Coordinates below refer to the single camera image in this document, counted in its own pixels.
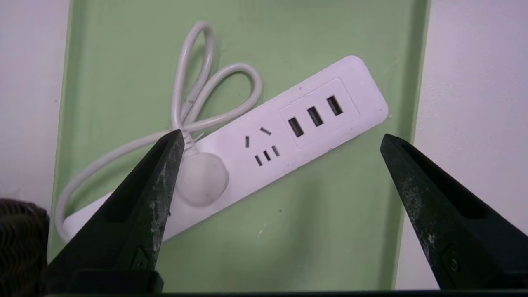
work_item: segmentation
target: white plug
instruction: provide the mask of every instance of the white plug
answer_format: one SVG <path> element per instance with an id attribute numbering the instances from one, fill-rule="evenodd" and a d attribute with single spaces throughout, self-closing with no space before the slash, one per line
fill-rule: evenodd
<path id="1" fill-rule="evenodd" d="M 228 182 L 229 173 L 217 155 L 196 153 L 183 159 L 175 190 L 190 205 L 206 207 L 218 200 Z"/>
<path id="2" fill-rule="evenodd" d="M 383 122 L 388 114 L 388 106 L 360 58 L 345 57 L 321 70 L 196 142 L 200 154 L 214 157 L 198 157 L 203 160 L 180 167 L 185 173 L 178 176 L 189 179 L 178 177 L 176 181 L 185 184 L 185 190 L 174 193 L 163 240 L 353 139 Z M 214 171 L 222 168 L 226 174 L 209 174 L 214 166 Z M 191 185 L 199 179 L 206 189 Z M 108 196 L 65 220 L 70 236 Z"/>

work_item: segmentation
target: power outlet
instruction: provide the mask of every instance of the power outlet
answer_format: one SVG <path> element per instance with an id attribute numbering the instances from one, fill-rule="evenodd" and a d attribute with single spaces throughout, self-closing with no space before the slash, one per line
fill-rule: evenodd
<path id="1" fill-rule="evenodd" d="M 196 143 L 229 172 L 222 196 L 193 207 L 175 191 L 163 240 L 383 122 L 387 104 L 363 61 L 346 57 Z M 73 236 L 109 195 L 64 222 Z"/>

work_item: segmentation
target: green surface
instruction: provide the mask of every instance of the green surface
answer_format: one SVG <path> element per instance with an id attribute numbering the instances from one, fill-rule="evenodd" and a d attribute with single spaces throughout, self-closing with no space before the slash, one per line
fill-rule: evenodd
<path id="1" fill-rule="evenodd" d="M 428 5 L 72 1 L 54 198 L 103 154 L 170 127 L 177 56 L 197 20 L 213 25 L 219 66 L 244 61 L 260 72 L 259 103 L 357 55 L 383 93 L 390 118 L 173 237 L 162 247 L 157 270 L 165 291 L 392 288 L 402 207 L 379 146 L 384 133 L 412 139 Z M 193 79 L 202 44 L 191 63 Z M 231 109 L 249 92 L 245 76 L 232 76 L 200 117 Z M 68 214 L 115 187 L 145 152 L 123 157 L 90 179 Z M 50 236 L 52 259 L 63 244 L 54 228 Z"/>

